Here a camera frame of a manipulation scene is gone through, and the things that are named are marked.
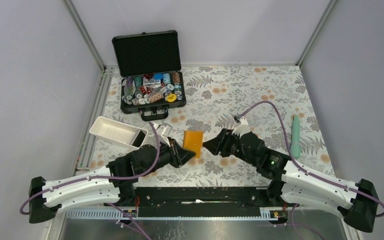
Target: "yellow round sticker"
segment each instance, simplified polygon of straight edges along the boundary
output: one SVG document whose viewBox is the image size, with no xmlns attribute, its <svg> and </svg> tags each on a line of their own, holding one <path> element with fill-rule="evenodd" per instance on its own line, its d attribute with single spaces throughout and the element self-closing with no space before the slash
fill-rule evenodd
<svg viewBox="0 0 384 240">
<path fill-rule="evenodd" d="M 167 102 L 172 103 L 176 100 L 176 94 L 170 94 L 167 96 Z"/>
</svg>

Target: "floral tablecloth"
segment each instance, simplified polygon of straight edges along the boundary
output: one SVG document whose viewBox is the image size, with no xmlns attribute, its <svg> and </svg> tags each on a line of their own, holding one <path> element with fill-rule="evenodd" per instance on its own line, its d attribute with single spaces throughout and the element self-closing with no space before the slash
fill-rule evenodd
<svg viewBox="0 0 384 240">
<path fill-rule="evenodd" d="M 183 144 L 185 130 L 203 131 L 204 142 L 217 136 L 222 128 L 232 129 L 233 115 L 242 113 L 261 100 L 272 101 L 279 109 L 288 135 L 292 118 L 300 118 L 300 162 L 326 174 L 334 175 L 330 158 L 319 129 L 313 107 L 299 67 L 183 67 L 187 104 L 169 109 L 164 122 L 173 126 L 170 137 Z M 116 69 L 111 80 L 103 116 L 149 130 L 147 143 L 156 146 L 151 127 L 139 113 L 124 114 L 120 110 L 121 81 Z M 275 111 L 261 104 L 246 115 L 252 131 L 269 148 L 286 153 L 281 125 Z M 98 167 L 125 155 L 128 149 L 98 139 L 94 145 L 90 167 Z M 270 181 L 255 167 L 233 156 L 213 156 L 205 148 L 201 158 L 191 159 L 181 168 L 166 165 L 145 177 L 140 187 L 264 187 Z"/>
</svg>

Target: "poker chip set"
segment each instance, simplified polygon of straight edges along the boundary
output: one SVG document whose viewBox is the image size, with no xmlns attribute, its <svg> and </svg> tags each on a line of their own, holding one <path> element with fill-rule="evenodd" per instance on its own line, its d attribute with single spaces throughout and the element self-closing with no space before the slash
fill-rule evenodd
<svg viewBox="0 0 384 240">
<path fill-rule="evenodd" d="M 146 105 L 164 100 L 172 103 L 183 99 L 178 72 L 144 74 L 143 77 L 128 77 L 122 80 L 123 96 L 127 105 Z"/>
<path fill-rule="evenodd" d="M 123 113 L 140 113 L 144 121 L 153 121 L 167 118 L 169 108 L 186 105 L 175 30 L 116 36 L 112 45 L 124 78 L 120 104 Z"/>
</svg>

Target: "white plastic container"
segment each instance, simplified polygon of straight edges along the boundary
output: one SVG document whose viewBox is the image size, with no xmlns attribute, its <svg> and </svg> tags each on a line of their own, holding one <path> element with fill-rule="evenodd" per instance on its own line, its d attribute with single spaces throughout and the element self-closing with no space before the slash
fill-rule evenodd
<svg viewBox="0 0 384 240">
<path fill-rule="evenodd" d="M 139 127 L 99 116 L 89 133 L 113 144 L 139 149 L 147 142 L 148 131 Z"/>
</svg>

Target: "blue poker chip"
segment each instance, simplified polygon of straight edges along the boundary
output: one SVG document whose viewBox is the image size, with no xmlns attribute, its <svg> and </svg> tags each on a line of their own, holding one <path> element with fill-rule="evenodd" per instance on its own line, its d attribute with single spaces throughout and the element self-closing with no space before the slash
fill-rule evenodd
<svg viewBox="0 0 384 240">
<path fill-rule="evenodd" d="M 157 73 L 153 76 L 153 78 L 156 80 L 161 80 L 161 79 L 163 79 L 163 75 L 161 73 Z"/>
</svg>

